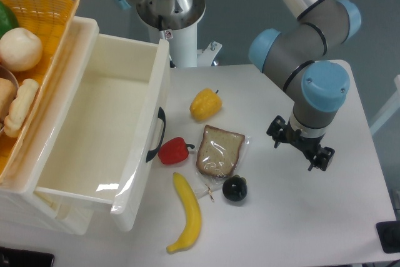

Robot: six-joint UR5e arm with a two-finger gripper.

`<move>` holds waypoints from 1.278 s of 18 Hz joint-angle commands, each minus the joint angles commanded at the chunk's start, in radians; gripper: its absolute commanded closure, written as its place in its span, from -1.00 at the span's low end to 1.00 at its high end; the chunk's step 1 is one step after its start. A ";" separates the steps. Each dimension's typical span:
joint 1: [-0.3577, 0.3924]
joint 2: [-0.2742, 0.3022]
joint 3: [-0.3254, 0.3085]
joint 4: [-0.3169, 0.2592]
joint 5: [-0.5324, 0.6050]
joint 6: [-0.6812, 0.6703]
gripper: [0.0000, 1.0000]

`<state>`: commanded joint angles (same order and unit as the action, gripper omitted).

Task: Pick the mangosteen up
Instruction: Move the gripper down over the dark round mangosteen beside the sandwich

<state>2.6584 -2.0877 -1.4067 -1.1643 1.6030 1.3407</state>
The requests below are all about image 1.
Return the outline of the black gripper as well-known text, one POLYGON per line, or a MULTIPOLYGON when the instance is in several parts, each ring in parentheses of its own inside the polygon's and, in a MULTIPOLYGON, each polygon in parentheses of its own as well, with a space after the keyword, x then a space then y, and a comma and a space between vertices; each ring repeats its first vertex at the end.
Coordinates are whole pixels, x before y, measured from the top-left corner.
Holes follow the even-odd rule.
POLYGON ((289 123, 286 124, 285 120, 277 115, 269 125, 266 134, 274 141, 274 148, 277 148, 281 143, 290 144, 297 150, 302 152, 306 159, 309 160, 310 165, 308 171, 314 168, 321 171, 327 170, 335 150, 330 147, 322 147, 322 136, 317 138, 306 138, 301 135, 299 129, 293 130, 289 123))

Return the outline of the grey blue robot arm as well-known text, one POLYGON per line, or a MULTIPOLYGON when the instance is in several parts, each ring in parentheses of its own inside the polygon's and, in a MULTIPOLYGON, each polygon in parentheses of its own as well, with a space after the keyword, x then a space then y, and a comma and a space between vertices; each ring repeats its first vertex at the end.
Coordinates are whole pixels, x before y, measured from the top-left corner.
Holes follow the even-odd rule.
MULTIPOLYGON (((275 144, 287 143, 303 153, 311 168, 326 170, 334 150, 321 140, 343 105, 350 85, 347 71, 323 60, 327 51, 352 37, 361 26, 356 5, 348 0, 283 0, 299 26, 289 34, 267 29, 252 42, 248 56, 294 103, 288 121, 276 117, 267 129, 275 144)), ((135 8, 150 40, 169 43, 174 67, 210 65, 210 49, 197 48, 197 25, 205 0, 115 0, 135 8)))

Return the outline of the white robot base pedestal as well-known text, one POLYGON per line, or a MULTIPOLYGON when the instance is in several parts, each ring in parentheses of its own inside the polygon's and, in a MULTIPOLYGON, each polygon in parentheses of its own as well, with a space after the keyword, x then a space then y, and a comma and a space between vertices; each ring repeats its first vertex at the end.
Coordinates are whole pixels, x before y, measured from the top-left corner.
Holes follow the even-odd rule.
POLYGON ((179 68, 216 65, 222 44, 211 41, 198 48, 198 23, 206 11, 205 0, 144 0, 136 5, 141 21, 147 26, 149 40, 169 43, 172 63, 179 68))

